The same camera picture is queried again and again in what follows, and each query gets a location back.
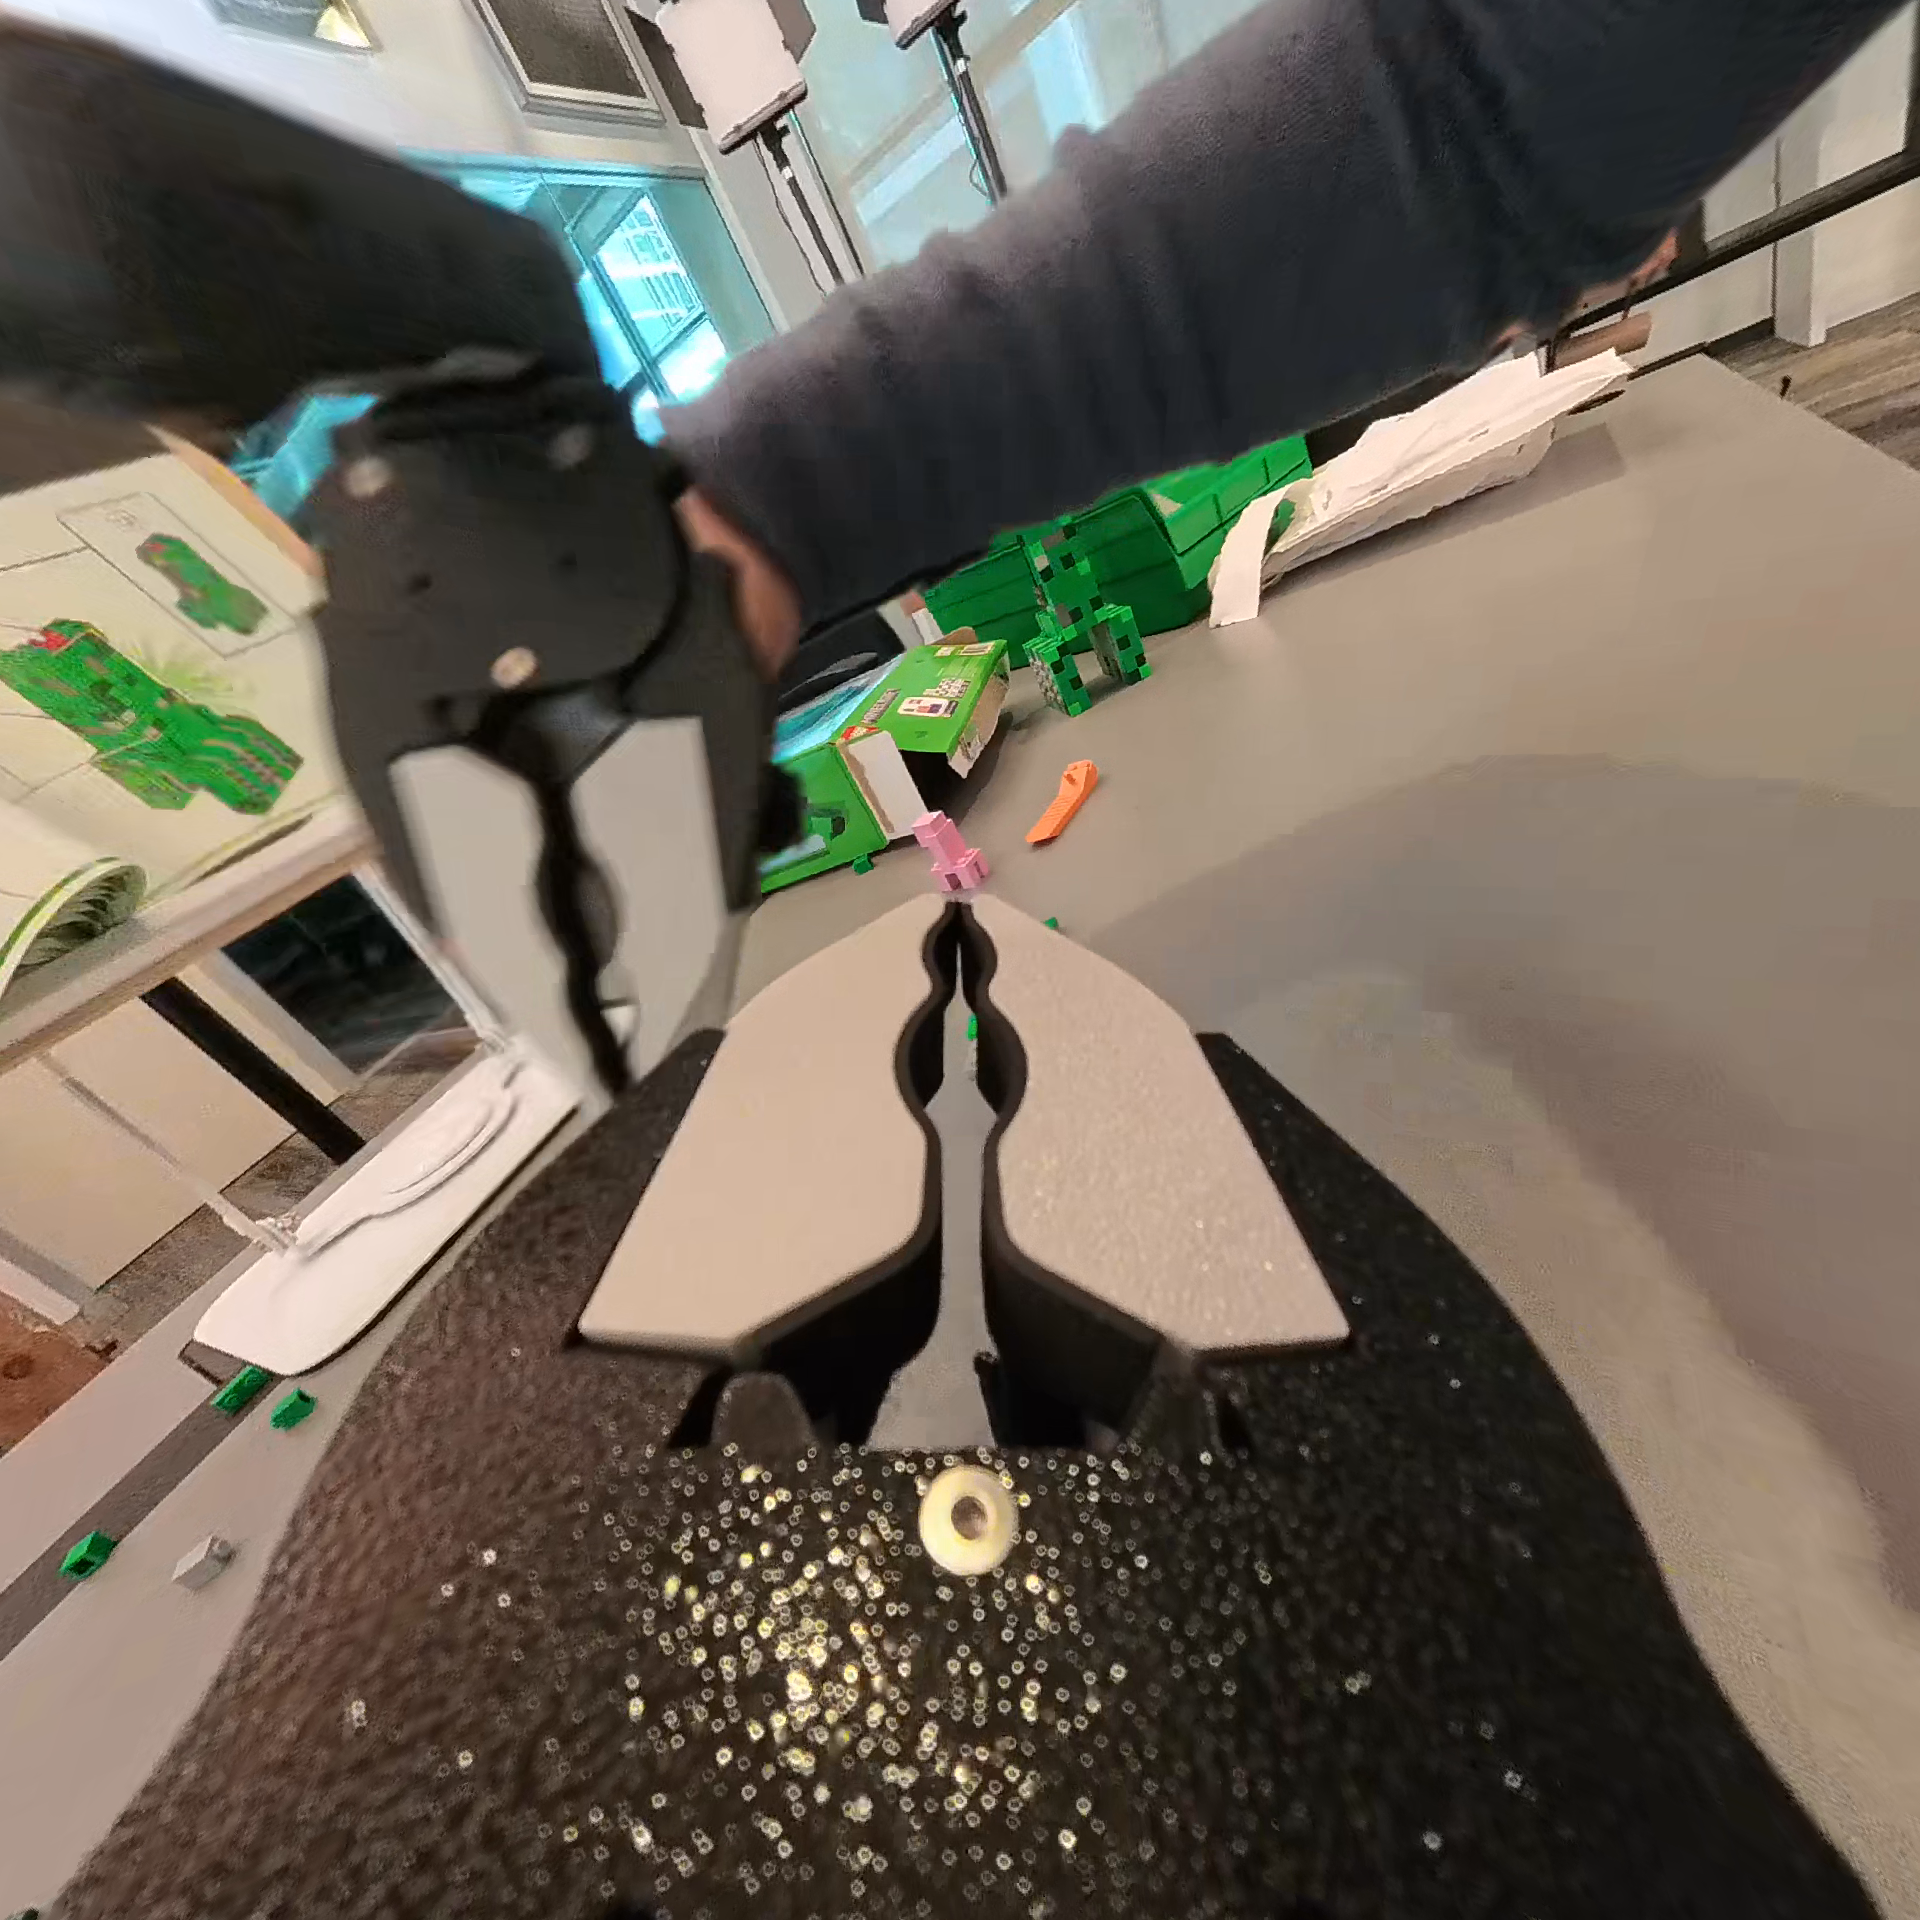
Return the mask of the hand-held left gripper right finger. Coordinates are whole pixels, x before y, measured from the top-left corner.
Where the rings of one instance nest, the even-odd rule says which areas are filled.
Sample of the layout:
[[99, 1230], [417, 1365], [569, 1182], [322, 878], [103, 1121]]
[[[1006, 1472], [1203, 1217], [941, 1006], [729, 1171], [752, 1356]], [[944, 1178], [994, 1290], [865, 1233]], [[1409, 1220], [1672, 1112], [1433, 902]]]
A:
[[964, 929], [980, 1282], [1014, 1366], [1253, 1362], [1350, 1325], [1197, 1033], [1003, 900]]

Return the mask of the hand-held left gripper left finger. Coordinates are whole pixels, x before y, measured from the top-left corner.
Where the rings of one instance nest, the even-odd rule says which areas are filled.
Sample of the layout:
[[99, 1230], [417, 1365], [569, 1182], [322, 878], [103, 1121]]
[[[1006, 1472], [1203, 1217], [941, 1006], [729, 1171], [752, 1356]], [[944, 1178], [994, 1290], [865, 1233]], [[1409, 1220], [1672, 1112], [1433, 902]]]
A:
[[587, 1306], [594, 1348], [729, 1371], [852, 1322], [914, 1352], [941, 1299], [942, 1151], [917, 1068], [952, 995], [921, 895], [797, 965], [729, 1023]]

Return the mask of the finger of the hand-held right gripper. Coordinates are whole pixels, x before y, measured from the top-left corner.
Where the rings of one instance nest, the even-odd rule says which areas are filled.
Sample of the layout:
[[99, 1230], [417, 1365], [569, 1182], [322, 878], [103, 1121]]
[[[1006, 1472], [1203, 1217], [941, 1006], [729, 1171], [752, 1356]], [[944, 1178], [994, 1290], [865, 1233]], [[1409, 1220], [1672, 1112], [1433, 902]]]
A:
[[442, 946], [502, 1028], [579, 1092], [635, 1082], [626, 889], [610, 842], [630, 757], [615, 745], [561, 790], [471, 746], [408, 755], [395, 768]]
[[621, 733], [577, 783], [577, 826], [613, 911], [602, 1009], [626, 1059], [664, 1059], [727, 1023], [740, 960], [703, 723]]

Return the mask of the person's right forearm dark sleeve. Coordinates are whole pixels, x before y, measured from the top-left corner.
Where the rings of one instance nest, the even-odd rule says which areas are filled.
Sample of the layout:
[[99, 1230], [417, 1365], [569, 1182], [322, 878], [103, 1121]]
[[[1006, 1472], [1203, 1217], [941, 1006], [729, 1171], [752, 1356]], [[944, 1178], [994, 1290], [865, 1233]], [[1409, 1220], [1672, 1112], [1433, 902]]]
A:
[[1893, 12], [1263, 5], [975, 228], [736, 356], [667, 441], [805, 636], [1552, 331]]

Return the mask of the person's right hand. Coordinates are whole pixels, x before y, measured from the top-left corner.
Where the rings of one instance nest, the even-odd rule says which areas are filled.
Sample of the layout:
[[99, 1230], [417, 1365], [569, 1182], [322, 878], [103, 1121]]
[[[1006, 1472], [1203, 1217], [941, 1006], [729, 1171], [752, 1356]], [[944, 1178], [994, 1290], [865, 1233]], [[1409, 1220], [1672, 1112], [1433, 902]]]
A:
[[778, 682], [802, 636], [805, 609], [782, 566], [701, 491], [676, 501], [684, 540], [727, 566], [733, 609], [763, 677]]

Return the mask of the white side table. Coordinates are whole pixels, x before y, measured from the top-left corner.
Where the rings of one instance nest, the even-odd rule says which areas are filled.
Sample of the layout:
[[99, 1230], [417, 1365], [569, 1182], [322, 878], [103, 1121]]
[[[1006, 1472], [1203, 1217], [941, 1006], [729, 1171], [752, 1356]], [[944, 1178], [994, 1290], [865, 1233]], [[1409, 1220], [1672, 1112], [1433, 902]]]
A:
[[[157, 452], [162, 444], [198, 459], [214, 478], [244, 487], [208, 455], [157, 428], [85, 435], [81, 428], [54, 431], [26, 417], [4, 422], [4, 497], [53, 478], [108, 468]], [[168, 898], [145, 904], [141, 916], [12, 989], [4, 999], [4, 1070], [37, 1060], [128, 1003], [177, 985], [182, 972], [217, 957], [234, 939], [332, 883], [357, 876], [372, 858], [370, 831], [347, 790], [299, 828], [220, 865]]]

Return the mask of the green cardboard box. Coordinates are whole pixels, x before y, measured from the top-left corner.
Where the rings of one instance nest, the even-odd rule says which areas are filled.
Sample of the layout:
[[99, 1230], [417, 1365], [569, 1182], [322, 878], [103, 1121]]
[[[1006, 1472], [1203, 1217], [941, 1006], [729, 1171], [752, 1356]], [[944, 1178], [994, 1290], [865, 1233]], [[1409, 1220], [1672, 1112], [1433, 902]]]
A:
[[763, 857], [763, 896], [914, 841], [994, 742], [1011, 678], [1009, 641], [963, 631], [782, 714], [775, 765], [799, 788], [800, 832]]

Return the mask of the instruction booklet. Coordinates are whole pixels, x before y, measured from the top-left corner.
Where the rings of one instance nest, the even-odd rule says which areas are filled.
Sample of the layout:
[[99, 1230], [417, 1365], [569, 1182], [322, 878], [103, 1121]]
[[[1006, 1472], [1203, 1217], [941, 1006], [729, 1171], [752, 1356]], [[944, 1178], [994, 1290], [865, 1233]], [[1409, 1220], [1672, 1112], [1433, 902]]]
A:
[[171, 444], [4, 494], [2, 985], [347, 794], [322, 568]]

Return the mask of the clear plastic bag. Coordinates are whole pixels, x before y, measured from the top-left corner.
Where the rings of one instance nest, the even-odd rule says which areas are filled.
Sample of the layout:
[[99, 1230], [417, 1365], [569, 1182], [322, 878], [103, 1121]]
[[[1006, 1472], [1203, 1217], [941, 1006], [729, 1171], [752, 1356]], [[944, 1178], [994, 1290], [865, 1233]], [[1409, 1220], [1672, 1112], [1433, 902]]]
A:
[[402, 1299], [575, 1115], [528, 1046], [486, 1051], [259, 1257], [201, 1316], [193, 1344], [277, 1378], [339, 1358]]

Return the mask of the person's dark clothed body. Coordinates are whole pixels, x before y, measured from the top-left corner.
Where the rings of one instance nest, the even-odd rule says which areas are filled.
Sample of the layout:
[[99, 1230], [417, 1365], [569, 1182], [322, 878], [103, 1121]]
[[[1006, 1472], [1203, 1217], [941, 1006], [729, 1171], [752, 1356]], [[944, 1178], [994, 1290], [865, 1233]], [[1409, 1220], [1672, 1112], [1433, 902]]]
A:
[[4, 19], [4, 394], [244, 431], [424, 377], [594, 379], [541, 225], [113, 42]]

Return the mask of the green toy brick figure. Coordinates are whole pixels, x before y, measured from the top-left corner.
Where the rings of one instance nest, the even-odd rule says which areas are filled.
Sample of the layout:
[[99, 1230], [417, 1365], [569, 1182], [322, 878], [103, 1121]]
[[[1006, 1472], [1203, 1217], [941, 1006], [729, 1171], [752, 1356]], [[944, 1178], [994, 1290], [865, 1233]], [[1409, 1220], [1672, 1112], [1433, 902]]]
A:
[[1153, 678], [1137, 614], [1103, 588], [1078, 533], [1063, 523], [1022, 533], [1020, 553], [1037, 606], [1022, 653], [1049, 708], [1067, 718], [1091, 712], [1091, 675], [1110, 689]]

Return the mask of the studio light panel on stand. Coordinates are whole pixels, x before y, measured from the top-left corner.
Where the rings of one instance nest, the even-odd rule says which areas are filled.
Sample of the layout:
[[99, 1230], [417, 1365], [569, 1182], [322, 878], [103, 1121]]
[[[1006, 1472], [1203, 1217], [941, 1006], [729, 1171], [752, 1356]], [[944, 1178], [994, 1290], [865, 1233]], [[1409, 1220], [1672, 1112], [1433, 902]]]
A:
[[895, 47], [908, 48], [931, 37], [942, 78], [963, 127], [973, 172], [989, 205], [999, 206], [1011, 185], [999, 153], [986, 105], [975, 81], [975, 65], [964, 42], [966, 12], [963, 3], [879, 3], [879, 20]]
[[752, 151], [825, 296], [865, 274], [852, 231], [808, 156], [805, 54], [816, 23], [807, 3], [658, 3], [661, 78], [691, 101], [691, 129], [725, 156]]

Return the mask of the green plastic sorting bins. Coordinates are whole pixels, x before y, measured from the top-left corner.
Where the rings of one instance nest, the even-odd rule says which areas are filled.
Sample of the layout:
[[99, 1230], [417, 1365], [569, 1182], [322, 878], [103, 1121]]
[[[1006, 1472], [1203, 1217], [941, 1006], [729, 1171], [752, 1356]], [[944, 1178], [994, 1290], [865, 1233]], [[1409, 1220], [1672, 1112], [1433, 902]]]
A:
[[1310, 473], [1307, 441], [1289, 437], [1119, 489], [1078, 514], [1001, 535], [985, 557], [924, 588], [927, 610], [944, 634], [973, 629], [1020, 654], [1043, 612], [1035, 553], [1067, 549], [1093, 571], [1103, 599], [1130, 609], [1142, 636], [1187, 629], [1206, 610], [1209, 578], [1237, 518]]

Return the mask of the white paper bag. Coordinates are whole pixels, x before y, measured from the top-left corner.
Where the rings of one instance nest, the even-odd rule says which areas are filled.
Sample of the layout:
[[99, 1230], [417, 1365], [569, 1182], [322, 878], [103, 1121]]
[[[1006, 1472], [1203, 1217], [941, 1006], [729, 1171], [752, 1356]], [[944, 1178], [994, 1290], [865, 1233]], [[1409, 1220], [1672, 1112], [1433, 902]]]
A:
[[1287, 574], [1523, 481], [1567, 418], [1630, 375], [1610, 349], [1556, 370], [1516, 356], [1376, 420], [1328, 466], [1242, 509], [1212, 562], [1209, 625], [1249, 622]]

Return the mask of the black metal rail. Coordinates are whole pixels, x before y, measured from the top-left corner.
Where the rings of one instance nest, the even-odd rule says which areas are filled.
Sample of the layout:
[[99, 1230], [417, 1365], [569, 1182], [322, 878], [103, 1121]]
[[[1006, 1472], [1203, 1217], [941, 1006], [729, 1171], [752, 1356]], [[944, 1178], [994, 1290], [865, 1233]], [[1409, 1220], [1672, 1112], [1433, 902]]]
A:
[[1700, 250], [1677, 252], [1661, 272], [1641, 277], [1628, 282], [1622, 293], [1579, 308], [1573, 320], [1561, 324], [1551, 337], [1549, 356], [1559, 363], [1569, 356], [1577, 338], [1584, 338], [1605, 324], [1626, 318], [1635, 308], [1645, 305], [1645, 300], [1666, 296], [1735, 268], [1753, 256], [1800, 238], [1917, 181], [1919, 148], [1917, 145], [1909, 145], [1838, 181], [1817, 187], [1790, 205], [1732, 228], [1720, 238], [1704, 242]]

